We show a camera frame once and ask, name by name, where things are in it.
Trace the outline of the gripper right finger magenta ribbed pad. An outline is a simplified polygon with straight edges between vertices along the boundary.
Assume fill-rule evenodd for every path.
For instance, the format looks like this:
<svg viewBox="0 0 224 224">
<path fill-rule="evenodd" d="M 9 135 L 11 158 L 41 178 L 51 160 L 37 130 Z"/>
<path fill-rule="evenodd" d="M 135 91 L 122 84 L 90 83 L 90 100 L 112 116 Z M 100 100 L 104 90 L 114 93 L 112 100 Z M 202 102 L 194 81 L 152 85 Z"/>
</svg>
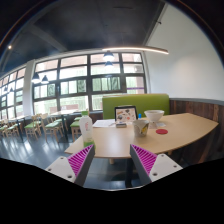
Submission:
<svg viewBox="0 0 224 224">
<path fill-rule="evenodd" d="M 182 169 L 166 154 L 154 154 L 139 146 L 130 145 L 130 155 L 143 185 L 164 178 Z"/>
</svg>

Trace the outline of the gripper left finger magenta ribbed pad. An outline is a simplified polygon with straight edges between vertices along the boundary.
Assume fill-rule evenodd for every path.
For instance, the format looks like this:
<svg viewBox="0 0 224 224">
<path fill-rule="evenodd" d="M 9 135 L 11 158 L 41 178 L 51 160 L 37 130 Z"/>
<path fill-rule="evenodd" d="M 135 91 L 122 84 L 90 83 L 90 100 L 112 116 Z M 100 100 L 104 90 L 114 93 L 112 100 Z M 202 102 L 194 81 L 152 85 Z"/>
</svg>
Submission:
<svg viewBox="0 0 224 224">
<path fill-rule="evenodd" d="M 89 145 L 68 157 L 59 157 L 46 168 L 46 171 L 83 186 L 94 155 L 95 147 Z"/>
</svg>

